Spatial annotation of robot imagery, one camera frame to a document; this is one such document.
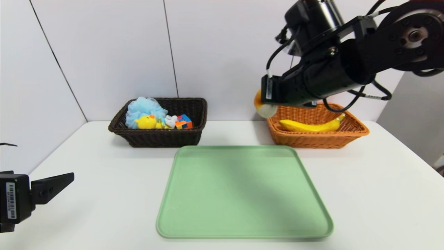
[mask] wicker basket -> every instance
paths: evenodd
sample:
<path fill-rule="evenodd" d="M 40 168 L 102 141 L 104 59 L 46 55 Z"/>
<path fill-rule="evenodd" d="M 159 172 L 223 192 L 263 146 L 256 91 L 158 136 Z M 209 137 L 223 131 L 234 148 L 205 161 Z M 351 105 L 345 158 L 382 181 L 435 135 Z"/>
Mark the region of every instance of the wicker basket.
<path fill-rule="evenodd" d="M 206 124 L 207 103 L 203 98 L 155 98 L 171 115 L 186 114 L 192 129 L 129 129 L 125 125 L 128 101 L 108 126 L 108 130 L 125 138 L 135 148 L 179 148 L 197 145 Z"/>
<path fill-rule="evenodd" d="M 330 104 L 333 109 L 342 109 L 337 104 Z M 345 111 L 345 118 L 335 132 L 289 132 L 279 124 L 279 120 L 293 120 L 305 124 L 323 124 L 338 117 L 340 113 L 328 111 L 324 105 L 314 109 L 279 106 L 277 113 L 268 119 L 271 136 L 277 145 L 294 148 L 339 149 L 357 138 L 368 135 L 369 129 L 354 115 Z"/>

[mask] banana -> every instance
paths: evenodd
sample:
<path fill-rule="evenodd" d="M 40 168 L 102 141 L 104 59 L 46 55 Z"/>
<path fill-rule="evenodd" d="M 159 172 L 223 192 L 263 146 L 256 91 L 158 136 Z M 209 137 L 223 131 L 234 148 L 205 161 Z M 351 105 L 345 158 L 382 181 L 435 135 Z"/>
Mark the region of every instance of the banana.
<path fill-rule="evenodd" d="M 254 107 L 256 112 L 263 118 L 270 118 L 278 111 L 277 105 L 264 104 L 261 100 L 262 91 L 259 90 L 254 97 Z"/>
<path fill-rule="evenodd" d="M 282 127 L 291 132 L 331 132 L 339 129 L 341 121 L 344 119 L 344 117 L 345 114 L 342 113 L 334 120 L 321 125 L 309 125 L 291 120 L 280 120 L 279 123 L 282 125 Z"/>

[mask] screw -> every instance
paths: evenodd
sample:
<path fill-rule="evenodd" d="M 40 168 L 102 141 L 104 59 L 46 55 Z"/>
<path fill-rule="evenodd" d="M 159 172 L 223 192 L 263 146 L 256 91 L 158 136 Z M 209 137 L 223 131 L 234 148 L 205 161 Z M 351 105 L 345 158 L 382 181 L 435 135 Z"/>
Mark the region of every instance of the screw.
<path fill-rule="evenodd" d="M 402 51 L 401 48 L 397 48 L 397 49 L 395 49 L 395 54 L 397 54 L 397 55 L 402 55 L 402 53 L 403 53 L 403 51 Z"/>
<path fill-rule="evenodd" d="M 390 41 L 394 41 L 394 40 L 396 40 L 396 38 L 398 38 L 398 36 L 395 35 L 395 34 L 391 34 L 391 35 L 388 37 L 388 39 L 389 39 Z"/>
<path fill-rule="evenodd" d="M 408 39 L 413 43 L 418 42 L 422 39 L 422 32 L 419 30 L 412 31 L 408 35 Z"/>
<path fill-rule="evenodd" d="M 402 20 L 402 25 L 407 26 L 409 24 L 410 24 L 410 20 L 409 19 Z"/>
<path fill-rule="evenodd" d="M 42 190 L 42 191 L 40 191 L 39 196 L 40 196 L 40 197 L 42 197 L 42 196 L 46 196 L 46 190 Z"/>
<path fill-rule="evenodd" d="M 329 48 L 330 56 L 334 56 L 336 54 L 336 47 Z"/>
<path fill-rule="evenodd" d="M 424 23 L 425 23 L 425 24 L 431 24 L 432 21 L 433 21 L 432 18 L 429 17 L 429 16 L 426 16 L 426 17 L 424 18 Z"/>
<path fill-rule="evenodd" d="M 415 51 L 415 53 L 420 56 L 420 55 L 424 55 L 425 51 L 423 49 L 419 48 Z"/>
<path fill-rule="evenodd" d="M 432 34 L 431 35 L 432 40 L 438 40 L 440 38 L 440 35 L 438 33 Z"/>

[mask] green tray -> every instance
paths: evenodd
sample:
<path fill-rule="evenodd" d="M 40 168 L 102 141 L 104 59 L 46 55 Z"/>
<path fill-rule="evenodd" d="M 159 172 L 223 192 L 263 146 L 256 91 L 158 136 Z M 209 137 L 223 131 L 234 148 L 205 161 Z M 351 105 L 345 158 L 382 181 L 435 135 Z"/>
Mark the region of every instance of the green tray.
<path fill-rule="evenodd" d="M 321 198 L 287 146 L 186 146 L 157 217 L 166 238 L 322 238 Z"/>

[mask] white toy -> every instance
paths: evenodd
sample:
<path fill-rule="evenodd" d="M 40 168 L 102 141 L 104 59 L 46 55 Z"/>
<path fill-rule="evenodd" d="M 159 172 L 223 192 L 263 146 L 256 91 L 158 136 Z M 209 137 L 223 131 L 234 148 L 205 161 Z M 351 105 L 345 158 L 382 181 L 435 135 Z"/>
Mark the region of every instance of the white toy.
<path fill-rule="evenodd" d="M 176 126 L 176 122 L 178 121 L 177 116 L 165 116 L 165 124 L 173 129 Z"/>

